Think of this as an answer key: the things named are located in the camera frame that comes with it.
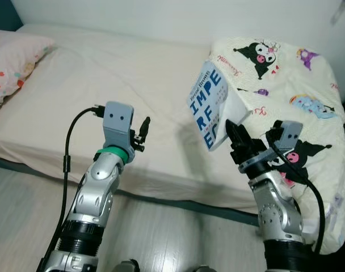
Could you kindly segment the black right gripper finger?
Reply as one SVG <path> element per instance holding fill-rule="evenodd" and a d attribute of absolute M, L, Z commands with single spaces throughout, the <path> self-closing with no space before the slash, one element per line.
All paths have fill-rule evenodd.
<path fill-rule="evenodd" d="M 245 127 L 233 121 L 226 122 L 226 135 L 230 138 L 230 147 L 234 151 L 245 147 L 248 143 L 248 132 Z"/>

